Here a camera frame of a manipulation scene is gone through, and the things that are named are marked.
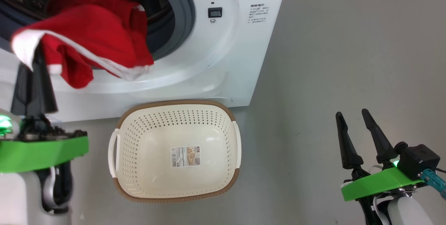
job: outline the washing machine drum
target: washing machine drum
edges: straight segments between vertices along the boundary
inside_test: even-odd
[[[0,0],[0,48],[10,51],[12,34],[46,18],[49,0]],[[192,31],[192,0],[140,0],[147,14],[147,45],[155,60],[177,49]]]

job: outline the gray floor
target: gray floor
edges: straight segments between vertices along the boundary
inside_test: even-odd
[[[424,143],[446,168],[445,0],[284,0],[266,61],[241,126],[243,161],[227,193],[181,204],[136,204],[114,189],[106,149],[116,119],[65,124],[88,130],[91,151],[75,160],[78,224],[364,224],[345,203],[335,113],[342,111],[368,169],[376,163],[361,109],[389,140]],[[446,202],[415,193],[432,221]]]

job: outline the red garment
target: red garment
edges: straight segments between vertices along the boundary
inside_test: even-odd
[[[51,0],[54,15],[18,30],[11,42],[18,58],[32,67],[42,45],[51,74],[74,88],[93,79],[91,66],[132,80],[153,64],[146,45],[147,17],[137,0]]]

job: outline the green bracket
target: green bracket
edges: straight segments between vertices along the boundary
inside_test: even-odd
[[[0,141],[0,173],[49,168],[88,153],[88,137],[62,141]]]
[[[398,168],[389,168],[345,185],[341,191],[344,201],[352,201],[419,182],[422,180],[412,181]]]

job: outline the white washing machine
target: white washing machine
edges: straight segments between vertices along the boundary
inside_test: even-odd
[[[94,80],[81,90],[53,76],[59,112],[51,114],[52,120],[119,117],[141,103],[176,99],[249,105],[282,0],[165,1],[167,6],[158,5],[153,13],[157,19],[148,27],[148,46],[155,57],[151,71],[124,81],[94,70]],[[10,109],[19,64],[8,52],[9,39],[22,25],[44,18],[45,2],[38,3],[0,0],[0,22],[7,22],[0,26],[2,109]]]

